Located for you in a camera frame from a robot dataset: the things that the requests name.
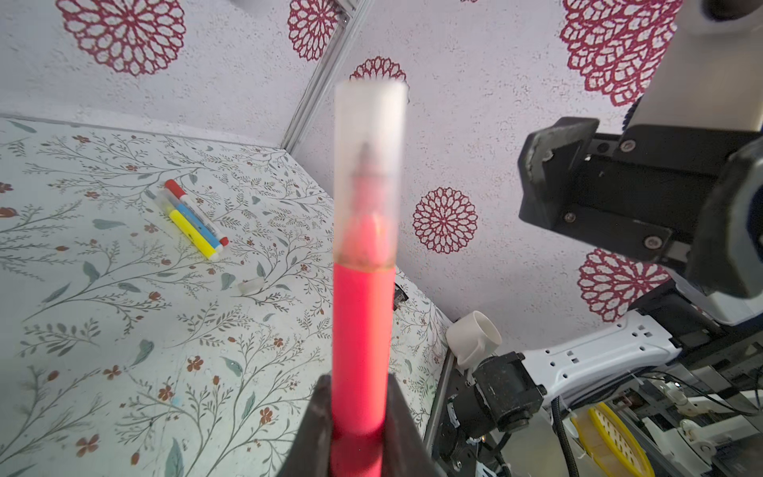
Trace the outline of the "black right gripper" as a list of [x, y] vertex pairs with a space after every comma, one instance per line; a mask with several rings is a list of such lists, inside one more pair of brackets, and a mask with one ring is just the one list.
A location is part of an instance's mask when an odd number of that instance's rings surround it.
[[762, 136], [564, 117], [519, 157], [521, 219], [739, 298], [762, 291]]

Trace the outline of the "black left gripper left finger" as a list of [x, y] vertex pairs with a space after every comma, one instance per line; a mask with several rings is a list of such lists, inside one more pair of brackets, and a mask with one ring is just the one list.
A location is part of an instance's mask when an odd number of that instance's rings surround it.
[[317, 381], [277, 477], [327, 477], [333, 432], [331, 376]]

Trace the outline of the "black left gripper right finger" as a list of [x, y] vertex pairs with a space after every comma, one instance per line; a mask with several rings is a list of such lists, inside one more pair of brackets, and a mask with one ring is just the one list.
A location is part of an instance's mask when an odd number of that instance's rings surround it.
[[389, 374], [387, 377], [381, 475], [385, 477], [443, 476], [442, 469], [425, 448], [394, 374]]

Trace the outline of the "yellow highlighter pen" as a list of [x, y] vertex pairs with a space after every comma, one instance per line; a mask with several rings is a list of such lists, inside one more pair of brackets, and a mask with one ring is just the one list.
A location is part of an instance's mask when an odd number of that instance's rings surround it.
[[170, 221], [186, 236], [190, 242], [196, 246], [197, 250], [207, 260], [217, 260], [218, 253], [215, 249], [203, 238], [203, 236], [196, 230], [196, 228], [186, 219], [186, 217], [171, 204], [171, 202], [161, 196], [157, 196], [155, 199], [159, 209], [164, 212]]

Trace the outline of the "blue highlighter pen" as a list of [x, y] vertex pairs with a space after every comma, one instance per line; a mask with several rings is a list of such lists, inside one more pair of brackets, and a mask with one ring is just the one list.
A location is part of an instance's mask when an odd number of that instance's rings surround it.
[[215, 252], [222, 252], [223, 245], [213, 235], [213, 233], [202, 223], [202, 221], [187, 206], [182, 204], [174, 195], [166, 190], [159, 193], [159, 197], [167, 199], [195, 228], [195, 230], [215, 249]]

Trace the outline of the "white red-tipped marker pen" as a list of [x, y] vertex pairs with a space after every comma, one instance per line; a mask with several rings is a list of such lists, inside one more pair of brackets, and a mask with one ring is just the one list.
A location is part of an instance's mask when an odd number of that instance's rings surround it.
[[165, 188], [173, 194], [183, 205], [185, 205], [199, 219], [201, 224], [216, 238], [224, 248], [229, 244], [228, 236], [214, 222], [201, 211], [196, 205], [192, 196], [188, 194], [175, 180], [167, 180]]

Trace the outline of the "red-pink highlighter pen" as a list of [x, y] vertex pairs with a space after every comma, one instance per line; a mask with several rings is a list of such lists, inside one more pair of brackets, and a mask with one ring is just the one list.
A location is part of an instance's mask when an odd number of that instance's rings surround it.
[[334, 476], [379, 476], [395, 271], [334, 266], [331, 373]]

